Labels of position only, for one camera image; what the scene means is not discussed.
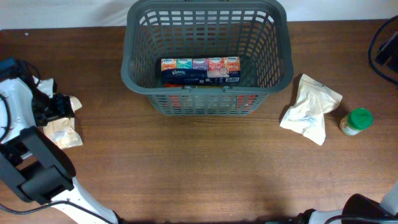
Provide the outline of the beige snack bag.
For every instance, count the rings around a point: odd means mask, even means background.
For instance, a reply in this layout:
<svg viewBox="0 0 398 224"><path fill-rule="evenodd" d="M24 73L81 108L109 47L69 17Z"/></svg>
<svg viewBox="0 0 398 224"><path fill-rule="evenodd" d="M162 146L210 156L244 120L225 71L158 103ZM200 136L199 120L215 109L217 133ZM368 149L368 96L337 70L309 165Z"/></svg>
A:
<svg viewBox="0 0 398 224"><path fill-rule="evenodd" d="M82 146L83 141L75 131L74 118L61 118L43 127L44 134L60 149Z"/></svg>

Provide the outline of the orange pasta package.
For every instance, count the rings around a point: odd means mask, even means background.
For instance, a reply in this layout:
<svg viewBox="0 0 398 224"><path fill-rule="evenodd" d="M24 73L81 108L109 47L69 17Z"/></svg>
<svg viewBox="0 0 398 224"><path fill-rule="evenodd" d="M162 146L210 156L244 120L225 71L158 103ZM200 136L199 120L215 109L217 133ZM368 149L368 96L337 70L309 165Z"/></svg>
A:
<svg viewBox="0 0 398 224"><path fill-rule="evenodd" d="M209 95L199 96L195 95L193 98L188 95L183 95L179 100L177 95L170 95L170 100L173 109L185 108L188 114L193 114L193 110L197 114L240 114L240 113L254 113L253 106L257 100L257 95Z"/></svg>

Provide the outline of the grey plastic laundry basket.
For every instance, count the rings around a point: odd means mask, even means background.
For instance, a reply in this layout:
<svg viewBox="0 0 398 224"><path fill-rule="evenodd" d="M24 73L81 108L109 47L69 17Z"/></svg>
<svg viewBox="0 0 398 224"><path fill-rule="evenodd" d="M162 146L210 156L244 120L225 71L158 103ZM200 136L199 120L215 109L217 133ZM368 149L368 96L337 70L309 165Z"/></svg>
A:
<svg viewBox="0 0 398 224"><path fill-rule="evenodd" d="M167 87L162 81L163 58L213 57L239 57L240 82ZM128 11L121 78L162 114L213 115L173 109L170 95L257 95L255 111L293 74L287 15L275 0L138 1Z"/></svg>

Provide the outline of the blue tissue box pack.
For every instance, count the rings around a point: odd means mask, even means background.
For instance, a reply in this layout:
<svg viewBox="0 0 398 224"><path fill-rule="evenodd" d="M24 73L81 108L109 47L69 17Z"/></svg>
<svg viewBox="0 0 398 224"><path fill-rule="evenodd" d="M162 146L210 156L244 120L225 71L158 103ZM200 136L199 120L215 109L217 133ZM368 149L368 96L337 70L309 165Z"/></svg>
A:
<svg viewBox="0 0 398 224"><path fill-rule="evenodd" d="M239 83L239 57L163 58L160 60L162 81L171 85L221 86Z"/></svg>

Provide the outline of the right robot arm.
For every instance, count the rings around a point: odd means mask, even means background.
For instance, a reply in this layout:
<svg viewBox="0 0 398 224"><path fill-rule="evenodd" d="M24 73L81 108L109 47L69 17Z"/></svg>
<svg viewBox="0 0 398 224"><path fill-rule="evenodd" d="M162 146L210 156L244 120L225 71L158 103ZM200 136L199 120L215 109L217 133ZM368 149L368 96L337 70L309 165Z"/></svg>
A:
<svg viewBox="0 0 398 224"><path fill-rule="evenodd" d="M339 210L309 209L295 218L293 224L397 224L397 184L376 202L361 194L352 195Z"/></svg>

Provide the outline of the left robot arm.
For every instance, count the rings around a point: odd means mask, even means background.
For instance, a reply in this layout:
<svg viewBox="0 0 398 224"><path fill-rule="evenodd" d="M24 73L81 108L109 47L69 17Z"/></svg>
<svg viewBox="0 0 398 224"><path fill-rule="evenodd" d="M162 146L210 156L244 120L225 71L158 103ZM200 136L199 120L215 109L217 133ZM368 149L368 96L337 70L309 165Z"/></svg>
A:
<svg viewBox="0 0 398 224"><path fill-rule="evenodd" d="M1 181L22 201L36 202L35 213L55 208L76 223L124 223L79 183L70 158L52 133L66 121L63 138L73 138L80 102L57 92L53 79L42 80L25 60L1 61Z"/></svg>

